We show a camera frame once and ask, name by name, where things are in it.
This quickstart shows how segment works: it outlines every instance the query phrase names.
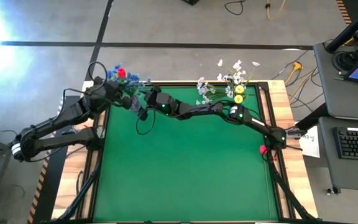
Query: white paper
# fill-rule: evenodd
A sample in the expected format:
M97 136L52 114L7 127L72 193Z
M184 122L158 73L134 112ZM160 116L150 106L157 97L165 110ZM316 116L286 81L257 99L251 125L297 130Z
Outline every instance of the white paper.
M301 137L299 143L301 145L301 148L303 149L303 155L320 158L317 126L314 126L309 129L309 131Z

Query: concrete floor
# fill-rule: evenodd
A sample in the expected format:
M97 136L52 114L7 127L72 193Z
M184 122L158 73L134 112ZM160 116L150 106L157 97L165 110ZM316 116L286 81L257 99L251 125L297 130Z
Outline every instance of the concrete floor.
M0 40L95 42L107 0L0 0ZM264 2L248 0L241 16L228 13L229 1L201 0L194 7L180 0L115 0L103 42L163 42L213 44L313 45L334 38L345 23L335 0L288 0L279 18L269 21ZM272 2L276 11L280 2ZM0 47L0 129L22 128L54 116L66 87L81 88L93 47ZM215 79L216 63L243 61L261 64L253 79L269 80L296 59L298 50L150 49L104 48L98 60L107 67L122 63L128 70L154 80ZM305 74L315 68L314 55L300 59ZM290 72L285 70L279 78ZM103 75L100 68L95 75ZM297 85L288 88L295 91ZM309 102L322 92L308 83L301 96ZM315 109L321 97L310 104ZM296 120L309 113L293 109ZM0 134L1 141L12 136ZM358 223L358 191L326 196L330 187L326 168L306 160L310 182L321 218ZM25 223L39 178L40 163L11 160L0 181L0 220ZM25 190L21 195L18 184Z

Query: red flower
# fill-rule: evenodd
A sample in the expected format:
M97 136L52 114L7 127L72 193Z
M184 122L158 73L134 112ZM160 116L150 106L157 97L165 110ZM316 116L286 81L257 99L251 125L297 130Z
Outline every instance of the red flower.
M125 70L123 68L118 68L117 76L118 76L118 78L125 78L126 77Z

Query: green mat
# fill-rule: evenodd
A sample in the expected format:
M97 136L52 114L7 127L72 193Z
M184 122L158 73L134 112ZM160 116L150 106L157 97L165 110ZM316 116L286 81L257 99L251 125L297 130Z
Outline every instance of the green mat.
M201 99L194 87L162 91L187 103ZM247 91L244 106L259 111L255 88ZM157 113L145 136L135 122L133 112L111 108L95 222L277 220L261 134L218 116L179 121Z

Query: black keyboard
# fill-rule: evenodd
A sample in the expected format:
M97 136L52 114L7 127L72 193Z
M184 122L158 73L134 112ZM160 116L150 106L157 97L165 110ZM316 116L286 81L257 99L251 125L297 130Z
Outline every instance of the black keyboard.
M358 128L333 128L341 159L358 159Z

